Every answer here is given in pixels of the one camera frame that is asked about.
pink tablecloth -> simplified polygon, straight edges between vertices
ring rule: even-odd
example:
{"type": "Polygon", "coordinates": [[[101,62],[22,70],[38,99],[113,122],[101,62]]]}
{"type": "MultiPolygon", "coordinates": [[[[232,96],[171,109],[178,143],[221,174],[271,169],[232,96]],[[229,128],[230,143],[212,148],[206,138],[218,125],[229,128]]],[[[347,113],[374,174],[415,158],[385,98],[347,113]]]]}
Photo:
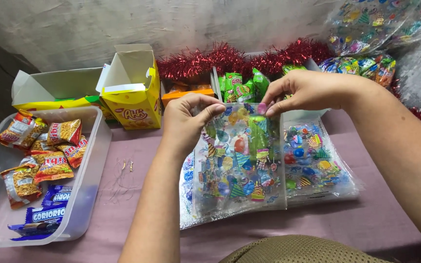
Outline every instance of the pink tablecloth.
{"type": "MultiPolygon", "coordinates": [[[[421,234],[390,192],[347,114],[330,111],[323,120],[340,155],[364,182],[365,190],[361,192],[360,200],[245,214],[184,230],[182,262],[215,263],[249,242],[286,234],[329,238],[389,260],[391,256],[407,260],[411,254],[421,255],[421,234]]],[[[115,262],[160,139],[161,130],[126,132],[114,129],[85,235],[71,242],[0,248],[0,262],[115,262]],[[117,179],[125,159],[134,162],[134,171],[129,172],[128,164],[117,179]]]]}

plastic container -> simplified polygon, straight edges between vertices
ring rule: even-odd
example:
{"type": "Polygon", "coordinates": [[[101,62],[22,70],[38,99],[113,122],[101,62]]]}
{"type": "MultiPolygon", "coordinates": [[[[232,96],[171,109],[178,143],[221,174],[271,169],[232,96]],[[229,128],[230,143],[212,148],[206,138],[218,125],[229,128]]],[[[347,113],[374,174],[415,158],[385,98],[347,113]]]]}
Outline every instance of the plastic container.
{"type": "MultiPolygon", "coordinates": [[[[10,238],[20,237],[9,230],[8,225],[23,224],[27,207],[41,207],[42,198],[36,202],[12,210],[9,207],[8,196],[3,180],[0,178],[0,248],[44,245],[53,241],[74,240],[82,236],[90,222],[103,166],[111,141],[111,130],[104,121],[102,111],[97,107],[82,107],[35,111],[33,114],[50,122],[66,122],[80,118],[82,134],[88,140],[87,149],[81,165],[73,169],[74,178],[42,182],[46,193],[49,183],[73,186],[71,197],[66,207],[59,228],[50,236],[41,240],[12,241],[10,238]]],[[[9,125],[15,114],[4,119],[0,124],[0,133],[9,125]]],[[[18,166],[23,158],[23,152],[0,144],[0,172],[18,166]]]]}

tinsel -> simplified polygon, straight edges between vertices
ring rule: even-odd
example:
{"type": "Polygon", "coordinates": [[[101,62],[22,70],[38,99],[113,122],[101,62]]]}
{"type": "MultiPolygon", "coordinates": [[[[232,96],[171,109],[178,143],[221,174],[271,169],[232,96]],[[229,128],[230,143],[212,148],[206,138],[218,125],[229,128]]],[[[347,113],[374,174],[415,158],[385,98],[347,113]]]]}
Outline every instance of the tinsel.
{"type": "MultiPolygon", "coordinates": [[[[401,94],[399,93],[399,89],[401,87],[399,82],[400,82],[399,79],[394,79],[391,82],[391,92],[397,99],[399,99],[402,102],[401,94]]],[[[412,112],[412,114],[414,114],[421,121],[420,109],[418,109],[417,107],[412,107],[412,108],[409,108],[409,111],[412,112]]]]}
{"type": "Polygon", "coordinates": [[[164,60],[158,60],[157,66],[161,79],[186,81],[189,78],[205,74],[215,66],[219,75],[225,72],[241,73],[243,77],[251,77],[253,68],[265,75],[275,75],[287,64],[302,64],[308,58],[318,63],[332,57],[329,47],[320,41],[299,38],[285,49],[265,51],[262,55],[248,56],[243,51],[231,47],[228,43],[214,43],[211,52],[194,52],[188,50],[172,54],[164,60]]]}

white wall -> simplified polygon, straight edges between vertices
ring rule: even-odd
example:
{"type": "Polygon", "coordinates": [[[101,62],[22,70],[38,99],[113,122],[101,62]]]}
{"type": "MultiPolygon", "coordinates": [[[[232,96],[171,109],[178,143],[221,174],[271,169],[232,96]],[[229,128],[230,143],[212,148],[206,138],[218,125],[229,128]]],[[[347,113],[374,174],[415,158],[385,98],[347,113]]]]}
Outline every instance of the white wall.
{"type": "Polygon", "coordinates": [[[342,0],[0,0],[0,45],[41,71],[101,66],[116,44],[158,56],[225,41],[247,52],[320,38],[342,0]]]}

yellow cardboard box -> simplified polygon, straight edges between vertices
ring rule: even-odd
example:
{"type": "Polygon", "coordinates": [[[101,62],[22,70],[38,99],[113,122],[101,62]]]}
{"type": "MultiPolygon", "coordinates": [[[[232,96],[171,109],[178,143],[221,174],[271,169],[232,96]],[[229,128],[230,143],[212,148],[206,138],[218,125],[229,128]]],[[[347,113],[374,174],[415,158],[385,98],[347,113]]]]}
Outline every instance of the yellow cardboard box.
{"type": "Polygon", "coordinates": [[[116,45],[101,97],[126,130],[161,127],[160,78],[149,44],[116,45]]]}
{"type": "Polygon", "coordinates": [[[12,105],[26,111],[96,106],[106,122],[117,122],[96,90],[104,67],[29,75],[19,71],[12,84],[12,105]]]}

